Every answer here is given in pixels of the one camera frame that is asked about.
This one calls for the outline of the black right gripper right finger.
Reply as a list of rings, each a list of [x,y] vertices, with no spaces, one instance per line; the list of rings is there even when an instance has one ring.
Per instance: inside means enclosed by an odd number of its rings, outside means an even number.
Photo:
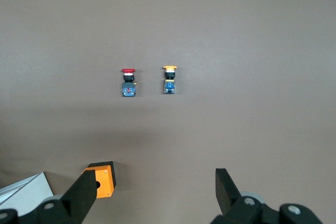
[[[212,223],[322,223],[303,205],[283,204],[276,211],[253,196],[241,195],[225,168],[216,169],[215,179],[216,198],[222,214]]]

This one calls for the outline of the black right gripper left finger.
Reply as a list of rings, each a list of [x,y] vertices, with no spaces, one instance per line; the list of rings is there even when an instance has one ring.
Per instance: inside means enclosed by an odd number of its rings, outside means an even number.
[[[87,170],[60,199],[43,202],[23,216],[18,216],[15,209],[1,210],[1,223],[82,223],[96,196],[95,171]]]

